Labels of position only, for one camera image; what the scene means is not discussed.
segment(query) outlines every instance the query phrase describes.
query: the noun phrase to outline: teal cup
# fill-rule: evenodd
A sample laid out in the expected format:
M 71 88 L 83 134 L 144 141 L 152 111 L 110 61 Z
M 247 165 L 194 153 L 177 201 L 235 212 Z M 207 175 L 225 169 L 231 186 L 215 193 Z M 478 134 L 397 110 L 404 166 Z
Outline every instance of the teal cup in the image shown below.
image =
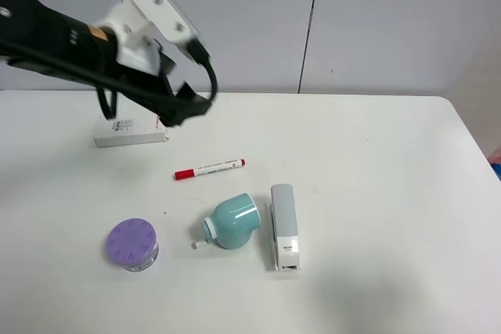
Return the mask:
M 245 245 L 252 231 L 261 225 L 258 207 L 252 198 L 243 193 L 220 203 L 210 217 L 202 222 L 205 239 L 195 242 L 200 248 L 213 241 L 227 250 Z

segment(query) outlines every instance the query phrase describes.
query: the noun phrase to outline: white box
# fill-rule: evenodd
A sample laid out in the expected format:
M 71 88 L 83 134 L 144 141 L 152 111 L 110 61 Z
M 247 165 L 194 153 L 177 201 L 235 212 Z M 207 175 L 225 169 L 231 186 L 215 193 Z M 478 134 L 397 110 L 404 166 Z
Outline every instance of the white box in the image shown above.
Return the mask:
M 94 142 L 100 148 L 107 146 L 163 142 L 167 128 L 154 113 L 147 117 L 101 119 L 94 128 Z

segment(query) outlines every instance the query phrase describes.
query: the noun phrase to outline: purple container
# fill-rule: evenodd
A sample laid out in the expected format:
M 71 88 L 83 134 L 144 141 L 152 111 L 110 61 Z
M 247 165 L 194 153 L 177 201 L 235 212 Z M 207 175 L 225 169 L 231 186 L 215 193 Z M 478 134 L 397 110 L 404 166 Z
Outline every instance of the purple container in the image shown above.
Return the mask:
M 158 250 L 155 229 L 141 218 L 119 223 L 106 239 L 108 257 L 129 271 L 147 269 L 157 259 Z

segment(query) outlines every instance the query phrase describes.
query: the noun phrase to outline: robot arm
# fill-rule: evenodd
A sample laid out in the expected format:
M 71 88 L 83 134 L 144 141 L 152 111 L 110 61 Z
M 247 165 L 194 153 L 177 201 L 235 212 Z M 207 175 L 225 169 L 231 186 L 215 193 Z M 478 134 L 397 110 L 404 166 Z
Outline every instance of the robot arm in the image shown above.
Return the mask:
M 175 64 L 153 39 L 155 30 L 205 68 L 211 80 L 208 99 L 187 83 L 173 93 L 167 75 Z M 0 58 L 10 66 L 94 86 L 107 119 L 116 115 L 118 92 L 156 113 L 169 127 L 205 114 L 217 80 L 197 36 L 171 0 L 124 0 L 97 26 L 38 0 L 0 0 Z M 105 89 L 111 91 L 111 103 Z

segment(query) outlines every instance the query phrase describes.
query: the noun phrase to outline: red marker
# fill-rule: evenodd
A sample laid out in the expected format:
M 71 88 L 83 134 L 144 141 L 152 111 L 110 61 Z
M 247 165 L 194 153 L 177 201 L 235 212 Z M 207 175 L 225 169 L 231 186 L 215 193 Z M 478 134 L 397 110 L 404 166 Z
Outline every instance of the red marker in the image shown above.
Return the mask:
M 238 168 L 243 166 L 245 166 L 245 160 L 229 160 L 228 162 L 222 162 L 222 163 L 212 164 L 210 166 L 192 168 L 191 170 L 175 172 L 174 180 L 194 178 L 195 176 L 198 175 L 213 174 L 214 172 L 231 170 L 232 168 Z

